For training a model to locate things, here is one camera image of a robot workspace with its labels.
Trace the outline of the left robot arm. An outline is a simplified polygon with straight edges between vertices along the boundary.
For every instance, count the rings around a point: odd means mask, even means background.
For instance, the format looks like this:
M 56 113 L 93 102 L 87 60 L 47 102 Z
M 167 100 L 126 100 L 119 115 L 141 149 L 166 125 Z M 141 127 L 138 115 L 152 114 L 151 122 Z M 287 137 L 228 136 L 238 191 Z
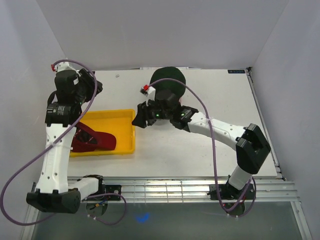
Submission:
M 106 187 L 103 177 L 97 174 L 86 175 L 69 184 L 70 152 L 113 151 L 117 140 L 111 133 L 95 131 L 79 122 L 82 104 L 91 101 L 94 94 L 103 89 L 92 74 L 85 69 L 58 70 L 54 83 L 56 90 L 48 98 L 45 115 L 46 146 L 50 149 L 44 155 L 35 191 L 27 194 L 26 201 L 42 212 L 74 214 L 88 196 L 102 199 Z

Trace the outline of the dark green baseball cap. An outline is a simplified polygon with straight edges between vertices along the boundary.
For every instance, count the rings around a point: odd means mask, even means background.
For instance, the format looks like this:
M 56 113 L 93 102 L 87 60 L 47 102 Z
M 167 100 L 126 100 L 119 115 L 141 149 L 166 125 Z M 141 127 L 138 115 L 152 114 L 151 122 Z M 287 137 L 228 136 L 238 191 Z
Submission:
M 174 66 L 167 66 L 157 69 L 150 79 L 150 84 L 160 80 L 160 79 L 174 79 L 183 83 L 181 85 L 177 81 L 163 80 L 155 83 L 153 87 L 155 88 L 155 100 L 162 100 L 169 96 L 169 92 L 177 97 L 177 101 L 181 103 L 181 98 L 186 91 L 186 78 L 183 73 Z

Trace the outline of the yellow plastic tray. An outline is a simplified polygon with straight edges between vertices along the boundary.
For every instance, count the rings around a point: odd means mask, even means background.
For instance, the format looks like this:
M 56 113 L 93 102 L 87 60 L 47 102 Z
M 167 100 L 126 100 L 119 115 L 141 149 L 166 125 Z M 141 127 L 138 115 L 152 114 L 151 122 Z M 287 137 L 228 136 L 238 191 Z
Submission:
M 135 151 L 135 127 L 132 120 L 133 109 L 89 111 L 80 120 L 97 132 L 110 133 L 116 137 L 115 150 L 95 150 L 91 152 L 70 152 L 70 157 L 89 157 L 107 155 L 127 155 Z

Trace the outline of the aluminium frame rail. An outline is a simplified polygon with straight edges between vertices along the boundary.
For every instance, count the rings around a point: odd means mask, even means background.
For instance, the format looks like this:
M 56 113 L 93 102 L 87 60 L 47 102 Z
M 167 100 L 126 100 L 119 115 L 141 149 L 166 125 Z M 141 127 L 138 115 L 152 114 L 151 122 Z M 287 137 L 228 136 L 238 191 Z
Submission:
M 128 203 L 209 203 L 213 178 L 116 178 L 106 177 L 106 185 L 121 185 Z M 281 179 L 257 179 L 257 202 L 299 202 L 295 183 Z

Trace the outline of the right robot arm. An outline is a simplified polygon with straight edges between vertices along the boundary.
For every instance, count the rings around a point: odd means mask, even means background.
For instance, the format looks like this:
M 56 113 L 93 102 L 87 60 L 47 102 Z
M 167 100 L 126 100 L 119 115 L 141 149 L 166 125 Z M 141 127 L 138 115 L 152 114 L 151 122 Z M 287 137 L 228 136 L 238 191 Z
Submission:
M 259 172 L 271 151 L 260 127 L 253 123 L 239 126 L 209 119 L 197 109 L 181 105 L 179 97 L 168 89 L 157 92 L 154 87 L 146 85 L 141 93 L 146 96 L 146 101 L 137 106 L 137 114 L 132 121 L 134 126 L 144 129 L 158 120 L 168 120 L 179 130 L 214 137 L 236 152 L 237 166 L 221 194 L 230 199 L 239 198 L 249 179 Z

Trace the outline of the red baseball cap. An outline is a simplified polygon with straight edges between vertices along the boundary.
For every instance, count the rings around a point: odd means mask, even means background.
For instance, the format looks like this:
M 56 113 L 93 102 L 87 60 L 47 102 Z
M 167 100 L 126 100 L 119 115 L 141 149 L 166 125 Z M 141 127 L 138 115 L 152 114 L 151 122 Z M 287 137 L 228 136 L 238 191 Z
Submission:
M 117 139 L 113 134 L 95 131 L 82 122 L 76 124 L 76 132 L 71 144 L 72 152 L 113 151 L 116 145 Z

